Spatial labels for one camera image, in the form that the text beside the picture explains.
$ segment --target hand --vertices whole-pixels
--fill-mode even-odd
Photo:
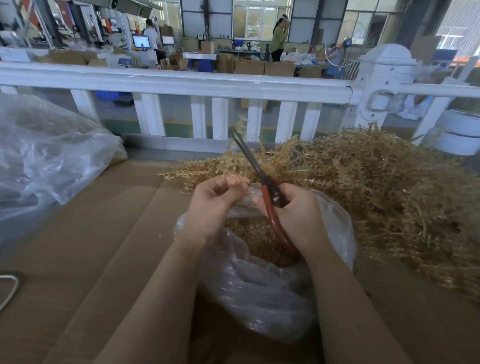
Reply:
[[[327,244],[331,246],[320,213],[317,196],[312,192],[290,183],[280,185],[287,200],[290,201],[284,208],[274,206],[280,224],[292,243],[308,260],[316,249]],[[261,195],[255,195],[253,202],[257,208],[267,215],[265,202]]]
[[[227,218],[228,209],[249,193],[248,180],[221,175],[199,184],[193,192],[179,240],[203,247],[212,241]]]

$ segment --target person's left hand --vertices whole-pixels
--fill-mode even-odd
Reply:
[[[179,239],[203,247],[212,241],[227,218],[228,209],[249,193],[248,180],[221,175],[199,184],[193,192]]]

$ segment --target red scissor handle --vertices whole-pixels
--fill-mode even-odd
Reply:
[[[270,225],[272,225],[272,228],[275,231],[276,237],[278,238],[280,243],[285,247],[285,249],[297,255],[299,251],[290,241],[290,238],[288,237],[287,233],[285,232],[285,230],[283,230],[282,225],[280,224],[280,220],[278,219],[278,215],[276,214],[273,208],[270,192],[268,191],[268,186],[266,184],[262,185],[262,196],[264,198],[268,218],[270,219]]]

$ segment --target forearm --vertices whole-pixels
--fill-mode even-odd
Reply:
[[[181,239],[172,244],[95,364],[186,363],[200,256],[195,249]]]
[[[411,364],[330,244],[308,261],[327,363]]]

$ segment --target green shirt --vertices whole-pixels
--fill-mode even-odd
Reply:
[[[270,43],[270,52],[275,52],[276,50],[283,49],[285,46],[285,33],[283,29],[278,26],[273,32],[272,43]]]

